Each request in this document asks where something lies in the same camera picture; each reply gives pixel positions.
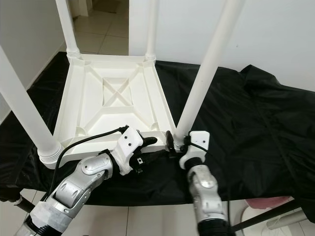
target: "black cable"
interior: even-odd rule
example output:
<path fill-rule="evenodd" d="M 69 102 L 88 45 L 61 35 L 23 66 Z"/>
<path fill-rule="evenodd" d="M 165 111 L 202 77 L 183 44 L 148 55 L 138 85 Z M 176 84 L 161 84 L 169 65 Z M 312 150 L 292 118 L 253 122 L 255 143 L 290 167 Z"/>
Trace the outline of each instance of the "black cable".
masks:
<path fill-rule="evenodd" d="M 189 145 L 192 145 L 196 148 L 199 148 L 203 151 L 205 151 L 209 156 L 213 157 L 211 153 L 208 152 L 207 149 L 197 145 L 197 144 L 193 144 L 193 143 L 189 143 Z M 228 220 L 228 223 L 231 227 L 231 219 L 230 219 L 230 199 L 231 199 L 231 191 L 230 191 L 230 183 L 228 181 L 228 178 L 227 178 L 227 174 L 226 174 L 226 171 L 225 171 L 225 168 L 221 165 L 221 163 L 219 163 L 218 160 L 214 159 L 216 161 L 216 163 L 219 165 L 219 167 L 222 169 L 223 171 L 223 175 L 224 175 L 224 178 L 225 178 L 225 181 L 226 181 L 226 188 L 227 188 L 227 220 Z"/>
<path fill-rule="evenodd" d="M 53 175 L 53 180 L 51 181 L 51 186 L 50 186 L 50 189 L 48 191 L 48 194 L 47 196 L 50 196 L 52 194 L 52 192 L 54 191 L 55 189 L 55 184 L 56 184 L 56 179 L 57 179 L 57 171 L 59 169 L 59 165 L 60 165 L 60 162 L 63 158 L 63 155 L 71 148 L 73 148 L 74 146 L 77 146 L 78 144 L 82 144 L 82 143 L 85 143 L 87 141 L 90 141 L 90 140 L 93 140 L 93 139 L 97 139 L 97 138 L 101 138 L 101 137 L 104 137 L 104 136 L 107 136 L 107 135 L 110 135 L 110 134 L 114 134 L 116 132 L 125 132 L 125 130 L 128 128 L 128 126 L 125 126 L 125 127 L 120 127 L 118 129 L 115 129 L 115 130 L 112 130 L 112 131 L 109 131 L 109 132 L 106 132 L 106 133 L 103 133 L 103 134 L 98 134 L 98 135 L 94 135 L 94 136 L 91 136 L 89 138 L 86 138 L 86 139 L 82 139 L 80 141 L 77 141 L 69 146 L 67 146 L 59 155 L 58 157 L 58 160 L 56 162 L 56 167 L 55 167 L 55 171 L 54 171 L 54 175 Z"/>

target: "black cloth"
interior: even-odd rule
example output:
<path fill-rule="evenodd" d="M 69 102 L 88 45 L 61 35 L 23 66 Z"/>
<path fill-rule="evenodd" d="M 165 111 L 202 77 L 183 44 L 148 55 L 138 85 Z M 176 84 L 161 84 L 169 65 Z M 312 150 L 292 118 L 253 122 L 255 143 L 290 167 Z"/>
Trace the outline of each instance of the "black cloth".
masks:
<path fill-rule="evenodd" d="M 53 132 L 68 70 L 58 53 L 28 93 Z M 199 66 L 156 62 L 159 79 L 175 124 L 178 123 Z M 193 125 L 211 133 L 206 164 L 227 200 L 293 196 L 315 222 L 315 93 L 281 85 L 254 66 L 241 72 L 218 68 Z M 0 125 L 0 198 L 5 189 L 46 191 L 52 178 L 38 160 L 36 147 L 15 116 Z M 158 155 L 141 175 L 114 176 L 95 189 L 88 203 L 147 206 L 191 202 L 186 174 L 168 152 Z M 59 171 L 59 180 L 77 161 Z"/>

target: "tile floor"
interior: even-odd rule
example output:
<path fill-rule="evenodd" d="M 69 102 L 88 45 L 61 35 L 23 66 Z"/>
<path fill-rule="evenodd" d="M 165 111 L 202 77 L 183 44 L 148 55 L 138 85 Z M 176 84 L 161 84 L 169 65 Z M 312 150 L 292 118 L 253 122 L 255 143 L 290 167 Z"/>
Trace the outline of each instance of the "tile floor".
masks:
<path fill-rule="evenodd" d="M 128 0 L 122 0 L 117 14 L 94 11 L 74 22 L 81 53 L 128 55 Z M 25 189 L 25 198 L 36 204 L 43 192 Z M 246 203 L 231 203 L 233 224 L 239 223 Z M 10 203 L 0 202 L 0 236 L 12 236 L 26 213 Z M 177 206 L 84 206 L 65 236 L 197 236 L 192 205 Z M 291 226 L 293 236 L 312 236 L 315 226 L 303 221 Z"/>

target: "pink object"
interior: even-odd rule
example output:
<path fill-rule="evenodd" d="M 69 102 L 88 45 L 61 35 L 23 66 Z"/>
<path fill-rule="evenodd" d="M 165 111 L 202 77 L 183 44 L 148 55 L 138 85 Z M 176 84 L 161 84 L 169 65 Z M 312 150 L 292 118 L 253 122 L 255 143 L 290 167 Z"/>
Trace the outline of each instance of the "pink object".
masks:
<path fill-rule="evenodd" d="M 281 205 L 290 197 L 274 197 L 274 198 L 252 198 L 246 199 L 247 204 L 254 209 L 273 208 Z"/>

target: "black plastic sheet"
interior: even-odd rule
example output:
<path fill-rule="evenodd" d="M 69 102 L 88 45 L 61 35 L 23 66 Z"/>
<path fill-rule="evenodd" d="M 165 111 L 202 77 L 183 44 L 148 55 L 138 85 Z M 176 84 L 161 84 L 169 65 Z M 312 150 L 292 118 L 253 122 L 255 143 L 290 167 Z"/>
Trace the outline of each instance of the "black plastic sheet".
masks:
<path fill-rule="evenodd" d="M 175 124 L 179 121 L 199 66 L 156 62 L 157 73 Z M 67 75 L 65 53 L 58 53 L 28 93 L 47 126 L 54 130 Z M 315 93 L 281 85 L 254 66 L 241 72 L 218 68 L 193 125 L 211 133 L 206 164 L 231 199 L 293 196 L 315 222 Z M 147 206 L 191 202 L 186 174 L 166 151 L 141 175 L 114 176 L 95 189 L 92 205 Z M 59 180 L 77 161 L 59 171 Z M 32 188 L 46 191 L 52 171 L 10 113 L 0 126 L 0 199 Z"/>

